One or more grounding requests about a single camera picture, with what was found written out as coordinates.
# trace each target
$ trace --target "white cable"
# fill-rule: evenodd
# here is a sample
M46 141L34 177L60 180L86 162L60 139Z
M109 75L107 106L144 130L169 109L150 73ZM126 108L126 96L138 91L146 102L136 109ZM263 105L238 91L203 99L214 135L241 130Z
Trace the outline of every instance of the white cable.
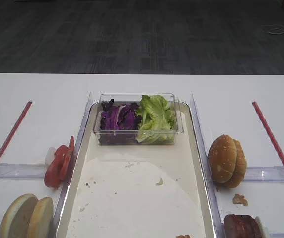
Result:
M284 26L282 25L264 25L261 26L262 27L262 31L271 35L283 35L284 34ZM263 28L265 27L274 27L271 28L269 30L264 30Z

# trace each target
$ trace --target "plastic food container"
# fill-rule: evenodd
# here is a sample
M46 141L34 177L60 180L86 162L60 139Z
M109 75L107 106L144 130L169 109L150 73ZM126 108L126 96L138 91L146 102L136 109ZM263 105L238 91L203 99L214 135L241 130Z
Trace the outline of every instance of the plastic food container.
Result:
M174 112L173 126L170 130L101 130L102 102L114 99L113 106L137 103L143 95L161 95L169 103ZM169 145L175 143L176 134L183 133L179 101L173 94L102 94L99 100L98 111L94 123L93 133L96 135L100 145ZM148 139L138 143L136 138L146 136Z

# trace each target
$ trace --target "red straw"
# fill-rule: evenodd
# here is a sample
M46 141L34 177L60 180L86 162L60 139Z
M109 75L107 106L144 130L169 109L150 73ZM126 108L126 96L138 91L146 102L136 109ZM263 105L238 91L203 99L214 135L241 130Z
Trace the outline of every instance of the red straw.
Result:
M28 102L24 108L24 110L22 111L21 115L19 116L19 118L17 119L13 129L11 130L11 132L9 133L9 135L7 136L4 144L2 145L2 147L0 148L0 158L3 155L5 149L7 148L8 144L10 143L10 141L12 140L12 137L14 136L17 128L19 127L19 125L21 124L21 122L23 121L27 111L29 110L29 108L31 107L32 103Z
M252 103L253 107L255 108L261 122L262 122L262 125L264 126L264 128L266 129L266 132L273 144L273 146L275 147L276 151L277 151L277 154L279 155L280 159L281 159L281 162L282 164L284 165L284 154L277 142L277 140L275 139L275 136L272 134L272 131L270 130L270 127L266 121L266 119L264 118L264 116L262 115L262 112L260 110L260 108L258 107L258 104L256 102L253 102Z

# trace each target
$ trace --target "gray carpet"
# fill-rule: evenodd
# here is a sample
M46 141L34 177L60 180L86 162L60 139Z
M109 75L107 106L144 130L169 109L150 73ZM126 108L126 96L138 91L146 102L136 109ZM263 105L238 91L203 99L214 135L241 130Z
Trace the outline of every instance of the gray carpet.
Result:
M0 72L284 74L275 0L0 0Z

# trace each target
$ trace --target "white countertop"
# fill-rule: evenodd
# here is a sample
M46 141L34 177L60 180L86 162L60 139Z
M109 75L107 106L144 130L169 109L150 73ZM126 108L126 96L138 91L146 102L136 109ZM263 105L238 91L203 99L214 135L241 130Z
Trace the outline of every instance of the white countertop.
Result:
M43 162L46 148L67 144L89 92L94 102L102 93L173 93L187 104L193 94L206 147L225 133L241 141L248 166L282 165L252 102L284 152L284 75L0 74L0 147L33 103L0 162Z

